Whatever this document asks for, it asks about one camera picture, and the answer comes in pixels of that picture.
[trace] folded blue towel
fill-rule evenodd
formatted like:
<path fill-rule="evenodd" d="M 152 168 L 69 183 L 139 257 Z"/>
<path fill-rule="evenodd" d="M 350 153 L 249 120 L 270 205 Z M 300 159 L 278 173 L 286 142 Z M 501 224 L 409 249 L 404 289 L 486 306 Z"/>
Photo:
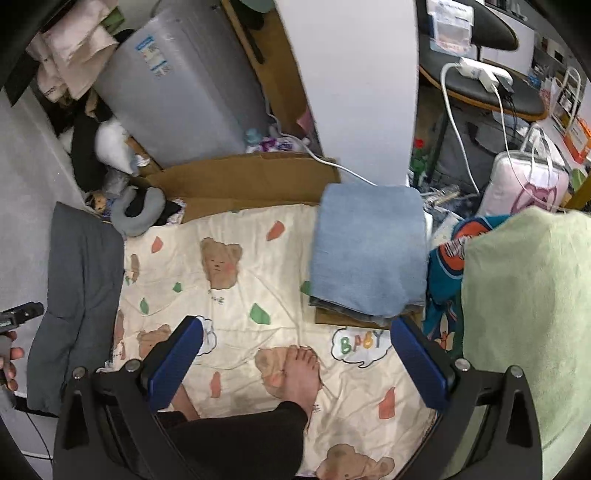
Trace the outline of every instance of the folded blue towel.
<path fill-rule="evenodd" d="M 424 304 L 423 200 L 409 187 L 330 184 L 320 202 L 310 265 L 310 304 L 384 324 Z"/>

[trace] person's foot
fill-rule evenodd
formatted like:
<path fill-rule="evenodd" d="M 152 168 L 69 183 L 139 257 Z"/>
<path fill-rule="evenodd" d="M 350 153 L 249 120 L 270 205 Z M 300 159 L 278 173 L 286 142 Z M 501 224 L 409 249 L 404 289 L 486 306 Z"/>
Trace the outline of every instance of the person's foot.
<path fill-rule="evenodd" d="M 314 350 L 291 345 L 285 357 L 283 401 L 297 403 L 308 415 L 320 389 L 320 365 Z"/>

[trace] towel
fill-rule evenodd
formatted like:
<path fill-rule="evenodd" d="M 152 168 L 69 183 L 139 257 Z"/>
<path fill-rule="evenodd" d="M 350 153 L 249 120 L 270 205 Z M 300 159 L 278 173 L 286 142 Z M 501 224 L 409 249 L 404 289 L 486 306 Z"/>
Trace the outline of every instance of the towel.
<path fill-rule="evenodd" d="M 523 368 L 558 474 L 591 424 L 591 218 L 529 207 L 466 244 L 464 354 L 481 370 Z"/>
<path fill-rule="evenodd" d="M 310 304 L 384 325 L 424 304 L 423 200 L 409 187 L 330 184 L 320 202 Z"/>

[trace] pink cloth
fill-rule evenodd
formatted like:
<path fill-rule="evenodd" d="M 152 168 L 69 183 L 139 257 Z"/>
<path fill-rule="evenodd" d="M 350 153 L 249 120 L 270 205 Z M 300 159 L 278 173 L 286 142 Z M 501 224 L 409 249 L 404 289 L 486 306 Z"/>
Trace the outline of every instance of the pink cloth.
<path fill-rule="evenodd" d="M 69 90 L 79 99 L 95 82 L 117 41 L 100 24 L 118 0 L 78 0 L 64 17 L 44 34 L 33 38 L 27 51 L 41 62 L 39 89 L 52 102 Z"/>

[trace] black pants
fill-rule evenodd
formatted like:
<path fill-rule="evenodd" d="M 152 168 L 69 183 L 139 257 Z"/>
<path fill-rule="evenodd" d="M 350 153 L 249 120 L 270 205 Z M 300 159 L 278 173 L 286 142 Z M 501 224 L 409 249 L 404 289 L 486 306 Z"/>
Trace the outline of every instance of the black pants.
<path fill-rule="evenodd" d="M 290 480 L 301 464 L 308 417 L 293 402 L 273 411 L 201 419 L 167 428 L 204 480 Z"/>

